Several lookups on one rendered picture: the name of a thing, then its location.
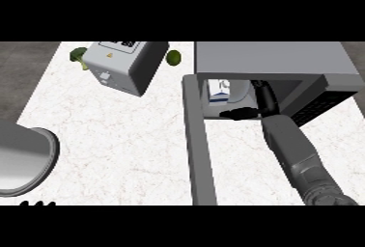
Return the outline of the grey metal pot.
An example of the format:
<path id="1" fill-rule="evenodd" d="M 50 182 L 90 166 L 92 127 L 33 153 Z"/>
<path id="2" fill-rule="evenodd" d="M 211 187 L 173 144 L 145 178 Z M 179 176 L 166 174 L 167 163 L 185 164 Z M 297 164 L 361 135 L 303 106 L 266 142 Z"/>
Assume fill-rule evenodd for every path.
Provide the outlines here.
<path id="1" fill-rule="evenodd" d="M 52 173 L 61 155 L 58 135 L 0 120 L 0 197 L 30 192 Z"/>

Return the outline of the grey microwave door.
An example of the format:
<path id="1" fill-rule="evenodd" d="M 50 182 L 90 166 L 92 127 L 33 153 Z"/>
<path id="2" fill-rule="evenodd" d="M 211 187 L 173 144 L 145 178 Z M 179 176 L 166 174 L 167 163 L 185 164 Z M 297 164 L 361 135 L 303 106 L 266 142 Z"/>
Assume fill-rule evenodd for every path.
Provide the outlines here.
<path id="1" fill-rule="evenodd" d="M 182 77 L 182 105 L 192 204 L 214 206 L 217 204 L 216 185 L 198 80 L 194 74 Z"/>

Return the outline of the white blue milk carton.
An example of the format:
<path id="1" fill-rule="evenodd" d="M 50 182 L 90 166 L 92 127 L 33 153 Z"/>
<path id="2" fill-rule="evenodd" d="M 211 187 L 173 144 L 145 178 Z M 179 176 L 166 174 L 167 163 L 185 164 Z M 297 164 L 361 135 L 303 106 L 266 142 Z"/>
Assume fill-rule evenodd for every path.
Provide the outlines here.
<path id="1" fill-rule="evenodd" d="M 226 105 L 239 102 L 250 92 L 251 82 L 248 80 L 208 79 L 208 103 Z"/>

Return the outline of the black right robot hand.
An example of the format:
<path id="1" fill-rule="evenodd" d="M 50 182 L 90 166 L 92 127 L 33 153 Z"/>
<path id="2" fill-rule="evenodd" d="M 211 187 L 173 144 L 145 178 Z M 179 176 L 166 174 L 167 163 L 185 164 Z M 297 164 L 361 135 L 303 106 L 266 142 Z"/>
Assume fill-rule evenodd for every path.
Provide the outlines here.
<path id="1" fill-rule="evenodd" d="M 263 80 L 253 80 L 251 85 L 256 90 L 257 108 L 241 107 L 220 112 L 223 118 L 235 121 L 250 120 L 256 117 L 269 117 L 279 114 L 279 105 L 269 83 Z"/>

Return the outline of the green broccoli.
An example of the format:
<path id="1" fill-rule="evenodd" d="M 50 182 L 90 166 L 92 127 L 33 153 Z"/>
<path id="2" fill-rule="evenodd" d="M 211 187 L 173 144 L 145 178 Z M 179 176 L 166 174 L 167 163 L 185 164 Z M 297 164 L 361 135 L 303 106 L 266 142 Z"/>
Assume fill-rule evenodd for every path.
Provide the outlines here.
<path id="1" fill-rule="evenodd" d="M 78 62 L 81 64 L 83 70 L 87 70 L 89 67 L 83 61 L 83 55 L 87 51 L 86 47 L 78 47 L 69 52 L 69 61 L 71 62 Z"/>

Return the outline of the green avocado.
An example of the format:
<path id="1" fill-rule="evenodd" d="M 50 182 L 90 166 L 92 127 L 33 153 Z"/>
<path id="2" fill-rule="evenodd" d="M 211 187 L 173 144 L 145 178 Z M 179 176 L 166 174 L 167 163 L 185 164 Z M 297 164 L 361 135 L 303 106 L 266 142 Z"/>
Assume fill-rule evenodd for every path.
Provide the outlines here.
<path id="1" fill-rule="evenodd" d="M 176 66 L 182 62 L 182 54 L 179 50 L 168 51 L 166 61 L 170 66 Z"/>

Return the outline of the white grey toaster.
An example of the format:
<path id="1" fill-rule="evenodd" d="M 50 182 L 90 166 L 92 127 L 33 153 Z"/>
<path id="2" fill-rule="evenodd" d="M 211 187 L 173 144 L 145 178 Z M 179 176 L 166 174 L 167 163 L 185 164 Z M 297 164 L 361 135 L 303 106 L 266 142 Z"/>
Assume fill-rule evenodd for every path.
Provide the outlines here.
<path id="1" fill-rule="evenodd" d="M 96 41 L 83 61 L 105 87 L 142 96 L 168 48 L 166 41 Z"/>

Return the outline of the grey microwave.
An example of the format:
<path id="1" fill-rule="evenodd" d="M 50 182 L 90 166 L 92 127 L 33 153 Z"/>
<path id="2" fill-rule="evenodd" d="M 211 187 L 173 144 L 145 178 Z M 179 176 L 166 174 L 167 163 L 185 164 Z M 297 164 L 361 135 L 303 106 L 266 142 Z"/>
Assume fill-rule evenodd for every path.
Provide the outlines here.
<path id="1" fill-rule="evenodd" d="M 275 92 L 279 112 L 304 125 L 365 89 L 365 81 L 334 42 L 300 41 L 198 41 L 194 44 L 194 73 L 200 83 L 202 116 L 208 120 L 220 112 L 256 107 L 251 85 L 236 103 L 208 103 L 208 79 L 263 80 Z"/>

